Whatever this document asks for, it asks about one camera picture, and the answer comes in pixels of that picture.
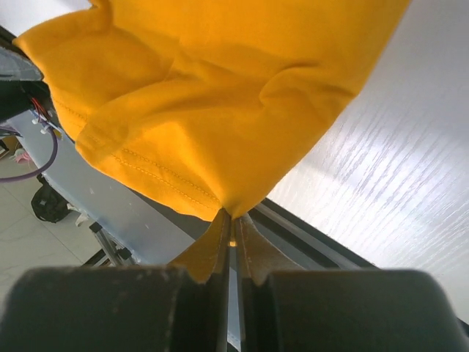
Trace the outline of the orange t shirt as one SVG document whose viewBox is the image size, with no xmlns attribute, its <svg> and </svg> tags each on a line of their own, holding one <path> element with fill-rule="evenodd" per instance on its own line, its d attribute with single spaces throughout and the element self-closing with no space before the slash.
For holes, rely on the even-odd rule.
<svg viewBox="0 0 469 352">
<path fill-rule="evenodd" d="M 205 221 L 260 203 L 359 94 L 407 1 L 94 1 L 15 44 L 99 172 Z"/>
</svg>

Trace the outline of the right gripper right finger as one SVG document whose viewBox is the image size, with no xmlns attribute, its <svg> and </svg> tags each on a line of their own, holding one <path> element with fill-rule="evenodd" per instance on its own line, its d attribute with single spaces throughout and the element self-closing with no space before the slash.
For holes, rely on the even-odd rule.
<svg viewBox="0 0 469 352">
<path fill-rule="evenodd" d="M 234 222 L 243 351 L 460 351 L 441 286 L 410 270 L 307 271 Z"/>
</svg>

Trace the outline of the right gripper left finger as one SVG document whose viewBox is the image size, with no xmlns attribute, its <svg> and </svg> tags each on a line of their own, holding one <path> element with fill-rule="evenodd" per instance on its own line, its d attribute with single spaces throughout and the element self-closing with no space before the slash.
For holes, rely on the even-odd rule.
<svg viewBox="0 0 469 352">
<path fill-rule="evenodd" d="M 1 314 L 3 351 L 225 351 L 231 219 L 168 265 L 27 271 Z"/>
</svg>

